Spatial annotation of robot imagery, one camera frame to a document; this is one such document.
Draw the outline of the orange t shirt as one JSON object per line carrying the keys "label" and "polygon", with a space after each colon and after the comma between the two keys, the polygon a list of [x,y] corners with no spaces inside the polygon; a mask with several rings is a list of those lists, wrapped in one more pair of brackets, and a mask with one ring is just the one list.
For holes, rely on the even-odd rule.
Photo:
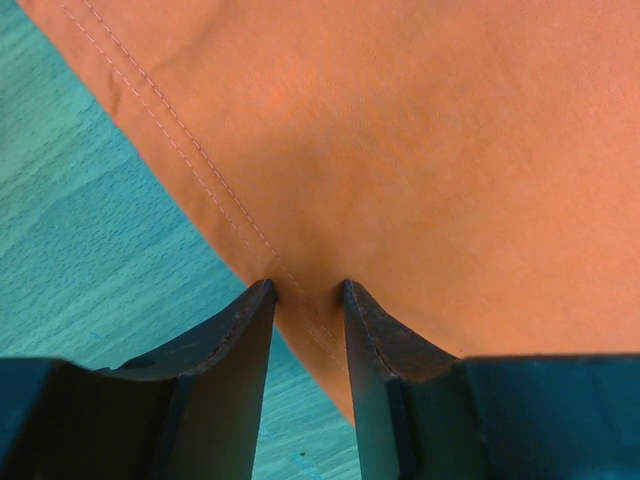
{"label": "orange t shirt", "polygon": [[346,279],[456,356],[638,349],[637,2],[23,9],[346,417]]}

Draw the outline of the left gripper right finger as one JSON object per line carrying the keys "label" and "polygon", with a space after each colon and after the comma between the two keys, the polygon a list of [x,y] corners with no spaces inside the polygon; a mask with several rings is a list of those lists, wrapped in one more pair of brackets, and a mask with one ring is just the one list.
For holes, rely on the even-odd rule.
{"label": "left gripper right finger", "polygon": [[359,282],[343,282],[344,331],[364,479],[415,479],[411,394],[457,358],[387,313]]}

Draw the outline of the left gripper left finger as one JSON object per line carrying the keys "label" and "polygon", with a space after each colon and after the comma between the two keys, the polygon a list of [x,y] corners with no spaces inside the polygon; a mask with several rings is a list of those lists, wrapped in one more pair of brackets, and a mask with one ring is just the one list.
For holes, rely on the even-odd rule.
{"label": "left gripper left finger", "polygon": [[247,288],[223,310],[107,375],[171,395],[140,472],[113,457],[97,479],[249,479],[252,476],[276,291]]}

